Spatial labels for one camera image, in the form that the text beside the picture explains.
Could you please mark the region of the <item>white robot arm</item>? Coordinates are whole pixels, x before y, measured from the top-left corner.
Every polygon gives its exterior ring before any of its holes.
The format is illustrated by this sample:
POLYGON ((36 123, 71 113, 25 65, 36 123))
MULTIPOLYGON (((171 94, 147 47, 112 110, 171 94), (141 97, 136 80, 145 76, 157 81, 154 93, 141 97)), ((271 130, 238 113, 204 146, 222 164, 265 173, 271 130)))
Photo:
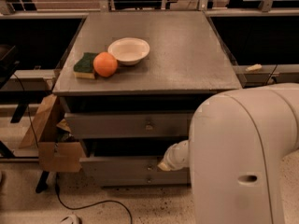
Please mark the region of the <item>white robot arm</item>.
POLYGON ((297 148, 299 85, 283 83, 208 98, 158 166, 189 168, 196 224, 284 224, 279 166, 297 148))

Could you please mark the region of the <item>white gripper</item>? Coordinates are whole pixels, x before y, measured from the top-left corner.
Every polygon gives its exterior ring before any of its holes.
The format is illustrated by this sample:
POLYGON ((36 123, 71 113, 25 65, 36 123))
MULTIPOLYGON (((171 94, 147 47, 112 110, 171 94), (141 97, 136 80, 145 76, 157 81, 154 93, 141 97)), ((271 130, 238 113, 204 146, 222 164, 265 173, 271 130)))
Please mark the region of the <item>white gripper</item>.
POLYGON ((164 154, 164 161, 158 167, 165 172, 180 170, 189 166, 189 141, 184 140, 172 145, 164 154))

